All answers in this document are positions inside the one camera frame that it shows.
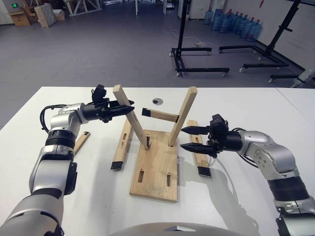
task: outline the black rubber tip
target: black rubber tip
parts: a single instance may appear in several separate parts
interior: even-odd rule
[[[151,116],[151,111],[146,109],[146,108],[142,108],[142,115],[145,117],[150,117]]]
[[[198,174],[204,177],[211,177],[210,168],[198,166]]]
[[[112,162],[112,167],[110,168],[111,170],[121,170],[123,166],[122,161],[113,161]]]

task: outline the wooden leg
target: wooden leg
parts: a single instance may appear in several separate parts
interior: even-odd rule
[[[177,122],[178,115],[166,113],[166,112],[160,112],[155,111],[147,108],[142,108],[142,115],[145,117],[152,117],[156,119],[163,119],[171,122]]]
[[[176,139],[179,135],[179,132],[181,131],[181,128],[185,122],[185,119],[188,115],[188,112],[192,106],[192,103],[193,103],[196,95],[197,95],[197,88],[196,87],[190,87],[188,89],[188,92],[187,92],[186,97],[184,99],[184,102],[182,104],[181,110],[179,111],[178,120],[175,123],[173,130],[171,132],[171,135],[170,135],[170,138],[168,141],[168,145],[170,147],[174,146],[174,144],[176,143]]]
[[[88,139],[88,137],[91,135],[90,132],[84,131],[83,134],[79,137],[78,141],[75,142],[74,146],[74,155],[78,153],[82,145],[85,143],[85,141]]]
[[[128,98],[127,98],[121,85],[114,86],[113,94],[115,95],[115,97],[116,97],[116,99],[120,105],[130,106]],[[134,132],[136,133],[140,143],[145,147],[146,150],[148,150],[149,149],[149,142],[147,140],[147,136],[144,133],[134,111],[131,111],[130,113],[128,113],[126,115],[126,117],[129,120],[131,127],[133,128]]]
[[[188,120],[188,126],[198,126],[195,120]],[[202,144],[201,135],[189,135],[189,139],[192,143]],[[206,154],[194,153],[195,163],[198,168],[198,174],[200,176],[211,177],[208,158]]]
[[[117,145],[115,156],[113,158],[111,170],[121,170],[122,165],[125,161],[129,141],[132,137],[132,127],[128,119],[126,119],[122,134]]]

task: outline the black cable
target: black cable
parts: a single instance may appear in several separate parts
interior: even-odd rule
[[[251,163],[251,162],[249,162],[248,160],[246,160],[244,156],[242,156],[242,155],[240,155],[240,154],[238,154],[238,155],[239,155],[246,163],[250,164],[251,166],[254,166],[254,167],[258,168],[258,166],[254,165],[253,163]]]
[[[237,128],[232,129],[232,131],[246,131],[246,130],[245,130],[245,129],[242,129],[242,128],[237,127]]]
[[[40,120],[40,124],[42,126],[42,130],[45,130],[46,133],[48,133],[48,128],[46,126],[46,123],[45,123],[45,111],[48,110],[48,109],[55,109],[55,108],[62,108],[62,107],[65,107],[66,104],[57,104],[57,105],[51,105],[51,106],[47,106],[47,107],[44,107],[44,109],[40,112],[40,115],[39,115],[39,120]]]

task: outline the gray floor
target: gray floor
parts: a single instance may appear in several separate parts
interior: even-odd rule
[[[267,83],[273,73],[300,70],[238,70],[257,63],[251,50],[218,54],[218,46],[247,44],[234,34],[209,30],[202,21],[186,25],[184,45],[210,42],[213,51],[187,53],[186,67],[230,67],[230,73],[190,73],[176,77],[171,47],[176,47],[180,20],[177,11],[162,15],[161,5],[134,3],[104,7],[102,11],[67,18],[50,28],[0,26],[0,129],[41,86],[106,87],[288,87],[292,80]],[[305,88],[313,88],[307,83]]]

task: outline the white wall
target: white wall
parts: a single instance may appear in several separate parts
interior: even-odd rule
[[[0,25],[13,24],[11,17],[8,14],[2,0],[0,0]]]
[[[255,20],[260,19],[263,30],[259,41],[268,45],[279,29],[293,2],[286,0],[227,0],[225,10],[243,12]],[[284,31],[276,43],[275,50],[298,65],[308,68],[315,65],[315,8],[300,4],[289,28]]]

